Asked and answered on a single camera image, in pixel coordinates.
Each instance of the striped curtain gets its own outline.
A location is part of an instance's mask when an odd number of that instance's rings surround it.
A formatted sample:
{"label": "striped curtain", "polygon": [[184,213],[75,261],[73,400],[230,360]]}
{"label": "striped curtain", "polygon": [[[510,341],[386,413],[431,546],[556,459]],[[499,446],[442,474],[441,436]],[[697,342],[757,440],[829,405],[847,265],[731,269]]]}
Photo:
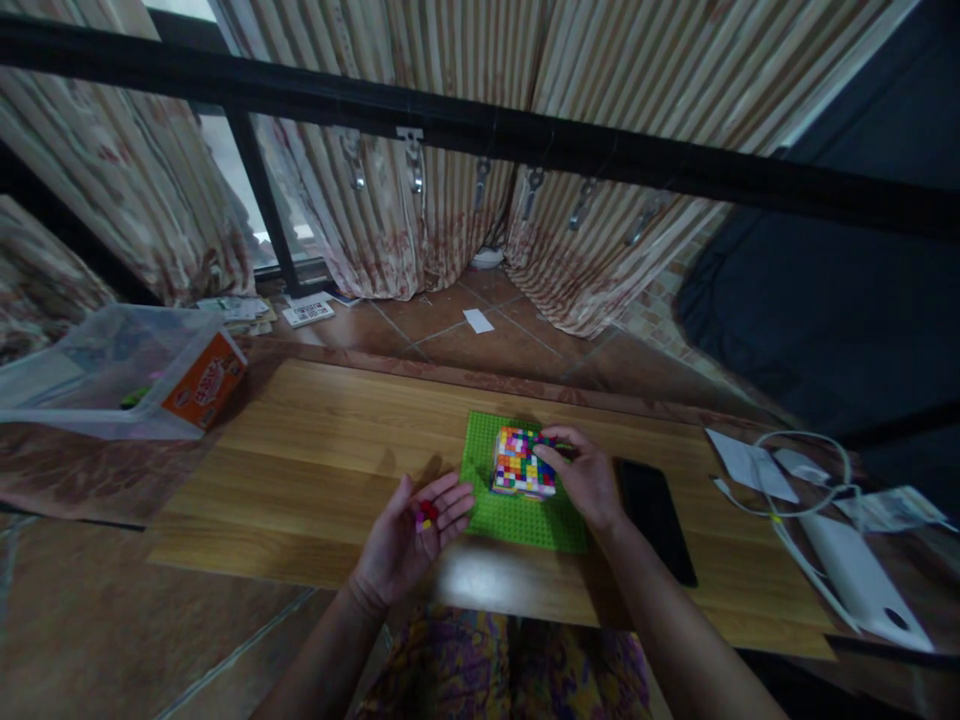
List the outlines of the striped curtain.
{"label": "striped curtain", "polygon": [[[768,155],[889,35],[912,0],[558,2],[534,112]],[[607,148],[598,148],[598,167]],[[599,333],[724,203],[606,183],[569,229],[584,178],[550,173],[528,221],[520,171],[507,272],[557,327]],[[638,220],[652,213],[642,233]],[[637,243],[627,247],[627,240]]]}
{"label": "striped curtain", "polygon": [[[769,154],[912,1],[214,6],[233,51],[248,57]],[[499,242],[511,279],[543,314],[591,337],[724,210],[605,183],[586,188],[588,211],[571,230],[584,178],[548,173],[528,215],[531,169],[494,163],[478,206],[477,159],[428,147],[425,190],[414,195],[403,143],[264,120],[276,150],[268,157],[296,178],[334,278],[366,297],[406,299],[446,287],[481,244]],[[597,148],[598,169],[610,150]],[[361,191],[351,188],[358,160]]]}
{"label": "striped curtain", "polygon": [[[351,78],[524,108],[546,3],[212,3],[235,54]],[[492,240],[512,167],[496,163],[476,205],[477,158],[422,149],[411,191],[400,141],[261,117],[266,159],[294,186],[337,284],[409,299],[453,283]],[[365,189],[351,187],[353,167]]]}
{"label": "striped curtain", "polygon": [[[139,0],[0,9],[157,39]],[[5,69],[0,138],[165,304],[253,292],[235,205],[186,102]]]}
{"label": "striped curtain", "polygon": [[41,350],[117,298],[13,198],[0,196],[0,365]]}

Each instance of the black smartphone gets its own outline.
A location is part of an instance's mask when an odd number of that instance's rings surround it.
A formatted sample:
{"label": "black smartphone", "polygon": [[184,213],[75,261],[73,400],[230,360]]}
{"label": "black smartphone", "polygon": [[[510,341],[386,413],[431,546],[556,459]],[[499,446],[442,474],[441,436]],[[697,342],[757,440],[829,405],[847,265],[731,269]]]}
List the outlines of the black smartphone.
{"label": "black smartphone", "polygon": [[617,461],[617,476],[627,517],[643,533],[681,585],[697,587],[680,520],[663,472],[649,465]]}

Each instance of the charging cable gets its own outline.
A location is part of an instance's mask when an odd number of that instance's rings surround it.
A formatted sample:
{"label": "charging cable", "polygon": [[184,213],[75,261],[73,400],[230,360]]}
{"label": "charging cable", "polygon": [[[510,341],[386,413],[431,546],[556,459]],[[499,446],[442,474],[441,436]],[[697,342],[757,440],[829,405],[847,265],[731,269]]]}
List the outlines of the charging cable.
{"label": "charging cable", "polygon": [[821,577],[827,577],[827,576],[810,564],[807,558],[804,557],[803,551],[800,550],[799,547],[797,547],[797,544],[793,541],[793,538],[790,537],[790,533],[787,532],[786,527],[784,527],[783,525],[783,518],[801,518],[807,515],[814,515],[820,512],[823,508],[827,507],[830,503],[832,503],[834,499],[837,497],[837,495],[839,495],[840,493],[846,490],[853,490],[854,496],[856,498],[856,502],[854,503],[856,507],[856,511],[855,511],[856,517],[854,518],[854,525],[857,528],[857,532],[860,532],[860,533],[863,532],[863,527],[862,527],[863,512],[862,512],[862,507],[860,502],[862,491],[860,489],[860,486],[853,482],[853,467],[850,463],[850,455],[843,448],[843,446],[833,438],[827,437],[826,435],[820,435],[819,433],[806,432],[804,430],[778,430],[776,432],[767,433],[766,435],[762,435],[761,437],[759,437],[757,441],[753,443],[753,445],[754,447],[762,447],[763,443],[765,443],[767,440],[777,435],[802,435],[805,437],[817,438],[819,440],[826,440],[831,445],[833,445],[837,449],[837,452],[840,455],[840,459],[843,462],[843,479],[840,481],[840,484],[831,488],[827,492],[827,495],[822,500],[820,500],[820,502],[804,510],[798,510],[796,512],[781,512],[777,509],[777,506],[774,505],[773,503],[773,498],[770,496],[768,492],[766,492],[766,490],[762,489],[763,482],[760,480],[760,475],[759,475],[759,472],[757,471],[756,463],[752,463],[752,462],[750,463],[750,470],[753,475],[754,485],[758,488],[761,488],[760,492],[763,493],[763,496],[767,499],[767,504],[770,506],[769,511],[753,510],[752,508],[748,508],[746,505],[743,505],[735,497],[733,497],[733,493],[730,491],[730,488],[721,478],[714,477],[713,484],[716,485],[717,489],[720,490],[720,492],[722,492],[726,496],[727,500],[732,502],[734,505],[736,505],[738,508],[740,508],[744,512],[748,512],[751,515],[759,515],[760,517],[770,518],[770,523],[771,525],[773,525],[774,534],[776,534],[776,536],[780,538],[780,542],[783,543],[784,547],[787,549],[787,552],[790,553],[790,556],[796,561],[797,565],[800,566],[800,569],[803,570],[803,573],[810,580],[811,584],[815,588],[817,588],[817,590],[820,591],[820,594],[823,595],[824,599],[827,601],[830,607],[834,609],[837,615],[839,615],[840,618],[844,622],[846,622],[853,629],[854,632],[856,632],[859,635],[861,634],[861,632],[860,632],[860,627],[857,624],[857,621],[853,619],[850,613],[848,613],[847,610],[840,603],[840,600],[837,598],[837,596],[834,595],[833,592],[831,592],[830,588],[828,588],[824,584],[823,580],[820,579]]}

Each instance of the plastic storage box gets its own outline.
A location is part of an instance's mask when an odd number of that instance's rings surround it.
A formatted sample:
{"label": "plastic storage box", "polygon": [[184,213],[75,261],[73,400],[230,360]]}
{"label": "plastic storage box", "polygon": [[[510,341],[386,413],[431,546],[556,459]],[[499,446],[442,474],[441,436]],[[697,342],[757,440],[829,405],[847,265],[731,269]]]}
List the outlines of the plastic storage box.
{"label": "plastic storage box", "polygon": [[108,305],[56,345],[0,368],[0,422],[105,440],[192,440],[247,359],[219,313]]}

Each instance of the patterned clothing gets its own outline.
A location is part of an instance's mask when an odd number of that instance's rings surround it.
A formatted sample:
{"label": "patterned clothing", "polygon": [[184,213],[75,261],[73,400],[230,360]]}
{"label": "patterned clothing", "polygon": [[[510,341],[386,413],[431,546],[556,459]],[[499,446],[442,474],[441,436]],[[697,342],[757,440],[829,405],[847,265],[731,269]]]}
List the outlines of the patterned clothing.
{"label": "patterned clothing", "polygon": [[633,633],[419,606],[357,717],[649,718]]}

